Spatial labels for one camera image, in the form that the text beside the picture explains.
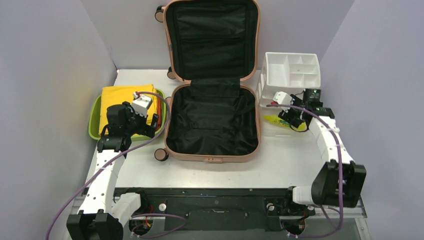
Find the small green bottle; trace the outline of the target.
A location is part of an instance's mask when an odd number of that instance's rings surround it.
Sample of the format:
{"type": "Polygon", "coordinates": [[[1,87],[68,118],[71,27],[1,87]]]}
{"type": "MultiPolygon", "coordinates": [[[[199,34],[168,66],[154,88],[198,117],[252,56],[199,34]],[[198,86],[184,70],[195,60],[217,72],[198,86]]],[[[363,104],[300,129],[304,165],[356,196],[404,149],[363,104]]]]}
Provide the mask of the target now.
{"type": "Polygon", "coordinates": [[[283,127],[283,128],[289,128],[297,132],[307,130],[307,125],[305,122],[302,122],[298,127],[295,127],[294,124],[288,123],[287,121],[279,118],[277,115],[265,115],[263,119],[272,125],[283,127]]]}

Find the red snack bag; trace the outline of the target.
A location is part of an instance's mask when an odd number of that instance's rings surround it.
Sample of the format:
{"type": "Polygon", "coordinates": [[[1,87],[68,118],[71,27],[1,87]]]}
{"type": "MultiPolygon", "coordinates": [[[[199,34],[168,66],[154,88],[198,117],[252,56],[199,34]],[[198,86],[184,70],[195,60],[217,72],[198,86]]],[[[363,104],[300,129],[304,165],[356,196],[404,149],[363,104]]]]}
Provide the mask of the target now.
{"type": "Polygon", "coordinates": [[[162,118],[163,118],[163,102],[162,100],[157,97],[157,111],[156,114],[158,115],[158,121],[157,121],[157,125],[156,125],[156,131],[159,131],[162,127],[162,118]]]}

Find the yellow box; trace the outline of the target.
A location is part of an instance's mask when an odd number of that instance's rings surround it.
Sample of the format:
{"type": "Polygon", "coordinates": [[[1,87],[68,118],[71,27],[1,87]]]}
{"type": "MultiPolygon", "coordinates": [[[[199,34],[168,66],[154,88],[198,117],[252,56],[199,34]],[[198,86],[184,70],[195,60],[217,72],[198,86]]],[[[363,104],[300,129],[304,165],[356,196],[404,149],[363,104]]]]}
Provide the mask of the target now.
{"type": "Polygon", "coordinates": [[[99,127],[100,134],[104,126],[108,123],[107,108],[122,102],[131,103],[134,100],[134,92],[151,92],[158,93],[153,84],[145,85],[124,85],[124,86],[107,86],[102,89],[100,97],[99,127]]]}

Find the white plastic drawer organizer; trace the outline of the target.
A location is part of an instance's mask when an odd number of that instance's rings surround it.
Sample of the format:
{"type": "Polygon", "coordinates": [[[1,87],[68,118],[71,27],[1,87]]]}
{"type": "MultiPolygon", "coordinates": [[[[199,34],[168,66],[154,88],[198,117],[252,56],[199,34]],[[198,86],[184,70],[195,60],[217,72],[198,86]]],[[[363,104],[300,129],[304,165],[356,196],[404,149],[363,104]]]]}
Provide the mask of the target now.
{"type": "Polygon", "coordinates": [[[255,94],[260,106],[261,134],[266,137],[292,135],[289,126],[270,123],[266,116],[276,116],[281,111],[266,107],[277,92],[297,95],[304,89],[321,88],[321,70],[315,53],[266,52],[264,55],[255,94]]]}

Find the green plastic tray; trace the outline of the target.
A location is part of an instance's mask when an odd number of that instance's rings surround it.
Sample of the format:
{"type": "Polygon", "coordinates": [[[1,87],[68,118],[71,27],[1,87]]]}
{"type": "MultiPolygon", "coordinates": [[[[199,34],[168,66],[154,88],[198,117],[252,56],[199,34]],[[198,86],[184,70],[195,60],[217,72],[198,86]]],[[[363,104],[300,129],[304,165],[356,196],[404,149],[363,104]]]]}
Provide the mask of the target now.
{"type": "MultiPolygon", "coordinates": [[[[102,96],[99,95],[95,99],[91,109],[89,122],[88,122],[88,134],[90,135],[92,139],[97,141],[100,139],[99,126],[100,126],[101,98],[102,96]]],[[[167,115],[166,104],[161,101],[160,101],[160,104],[161,104],[161,108],[160,108],[161,110],[160,110],[160,114],[158,114],[160,116],[160,121],[159,121],[160,123],[157,125],[155,134],[159,133],[159,131],[163,128],[163,124],[166,121],[166,115],[167,115]]]]}

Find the pink hard-shell suitcase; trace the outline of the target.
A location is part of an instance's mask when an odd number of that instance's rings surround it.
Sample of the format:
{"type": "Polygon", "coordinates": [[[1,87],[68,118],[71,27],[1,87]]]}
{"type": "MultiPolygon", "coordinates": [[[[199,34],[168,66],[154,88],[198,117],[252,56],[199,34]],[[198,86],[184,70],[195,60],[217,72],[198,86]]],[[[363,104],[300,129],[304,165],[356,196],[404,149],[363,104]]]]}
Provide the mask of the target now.
{"type": "Polygon", "coordinates": [[[167,99],[164,151],[182,161],[245,163],[261,143],[257,70],[261,13],[254,0],[173,0],[156,8],[179,85],[167,99]]]}

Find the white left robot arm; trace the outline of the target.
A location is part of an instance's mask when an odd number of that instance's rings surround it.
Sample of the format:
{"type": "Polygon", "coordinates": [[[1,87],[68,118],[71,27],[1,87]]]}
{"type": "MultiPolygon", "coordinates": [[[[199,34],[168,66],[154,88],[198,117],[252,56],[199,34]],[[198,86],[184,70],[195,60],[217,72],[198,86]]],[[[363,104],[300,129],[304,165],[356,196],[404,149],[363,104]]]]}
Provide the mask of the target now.
{"type": "Polygon", "coordinates": [[[121,240],[131,214],[143,215],[149,201],[138,193],[125,194],[116,205],[112,198],[120,169],[135,134],[155,136],[158,115],[147,123],[150,99],[124,101],[107,108],[107,124],[97,143],[96,172],[89,180],[86,197],[76,214],[68,216],[66,228],[73,240],[121,240]]]}

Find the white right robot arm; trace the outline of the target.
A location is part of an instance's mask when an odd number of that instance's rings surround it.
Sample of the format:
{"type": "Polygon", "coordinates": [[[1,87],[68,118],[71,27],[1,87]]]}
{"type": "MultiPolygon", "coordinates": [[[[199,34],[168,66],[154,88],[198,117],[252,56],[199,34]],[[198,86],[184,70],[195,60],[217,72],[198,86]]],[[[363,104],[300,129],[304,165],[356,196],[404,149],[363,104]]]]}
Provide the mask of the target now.
{"type": "Polygon", "coordinates": [[[364,165],[356,164],[340,138],[333,111],[324,107],[320,89],[306,89],[302,97],[277,92],[273,102],[281,107],[278,117],[296,130],[302,124],[318,146],[323,166],[310,185],[295,186],[282,199],[283,209],[296,213],[302,205],[353,208],[357,205],[366,178],[364,165]]]}

